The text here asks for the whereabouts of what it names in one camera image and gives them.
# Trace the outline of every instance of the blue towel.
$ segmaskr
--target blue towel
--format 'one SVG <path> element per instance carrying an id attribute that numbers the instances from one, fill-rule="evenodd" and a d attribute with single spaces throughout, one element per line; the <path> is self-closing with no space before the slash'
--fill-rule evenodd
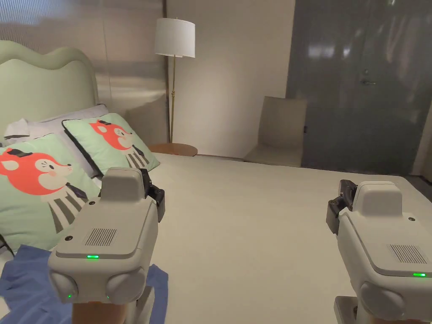
<path id="1" fill-rule="evenodd" d="M 0 295 L 10 313 L 0 324 L 70 324 L 72 305 L 62 304 L 48 278 L 49 251 L 22 245 L 6 263 L 0 278 Z M 155 303 L 150 324 L 164 324 L 168 305 L 168 274 L 152 265 L 147 285 L 154 287 Z"/>

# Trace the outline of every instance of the door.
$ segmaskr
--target door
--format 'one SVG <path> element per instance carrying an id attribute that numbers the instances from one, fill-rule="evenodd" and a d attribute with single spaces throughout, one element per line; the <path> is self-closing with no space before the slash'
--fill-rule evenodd
<path id="1" fill-rule="evenodd" d="M 428 0 L 296 2 L 287 98 L 307 98 L 303 165 L 407 174 L 432 100 Z"/>

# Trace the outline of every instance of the pillowcase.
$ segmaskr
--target pillowcase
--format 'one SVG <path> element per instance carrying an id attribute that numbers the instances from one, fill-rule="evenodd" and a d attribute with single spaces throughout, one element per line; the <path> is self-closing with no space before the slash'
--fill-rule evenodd
<path id="1" fill-rule="evenodd" d="M 63 126 L 102 174 L 111 167 L 146 168 L 150 171 L 159 165 L 148 147 L 118 114 L 63 121 Z"/>
<path id="2" fill-rule="evenodd" d="M 25 142 L 38 137 L 45 136 L 50 133 L 57 134 L 64 145 L 70 150 L 76 161 L 82 166 L 89 177 L 98 175 L 98 171 L 81 154 L 72 140 L 64 132 L 61 122 L 65 119 L 84 119 L 92 117 L 100 117 L 107 114 L 109 111 L 104 104 L 99 104 L 95 107 L 74 111 L 68 114 L 57 116 L 54 118 L 45 119 L 43 121 L 34 122 L 20 119 L 6 127 L 5 138 L 9 144 Z"/>
<path id="3" fill-rule="evenodd" d="M 0 234 L 49 250 L 98 187 L 55 134 L 0 149 Z"/>

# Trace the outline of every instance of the door handle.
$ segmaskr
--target door handle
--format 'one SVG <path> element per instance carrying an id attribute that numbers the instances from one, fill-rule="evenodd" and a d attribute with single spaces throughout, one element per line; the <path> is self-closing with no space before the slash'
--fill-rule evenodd
<path id="1" fill-rule="evenodd" d="M 362 84 L 363 84 L 364 86 L 373 86 L 373 85 L 375 85 L 376 83 L 375 83 L 375 82 L 372 82 L 372 81 L 363 80 L 363 81 L 362 81 Z"/>

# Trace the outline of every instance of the mint green pillow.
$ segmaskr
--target mint green pillow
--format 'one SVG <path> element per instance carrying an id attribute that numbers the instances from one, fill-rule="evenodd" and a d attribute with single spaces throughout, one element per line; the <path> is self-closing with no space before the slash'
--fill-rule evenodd
<path id="1" fill-rule="evenodd" d="M 0 148 L 0 234 L 49 250 L 99 188 L 55 134 Z"/>
<path id="2" fill-rule="evenodd" d="M 150 171 L 159 165 L 153 153 L 118 114 L 66 120 L 63 127 L 102 174 L 111 167 L 146 168 Z"/>

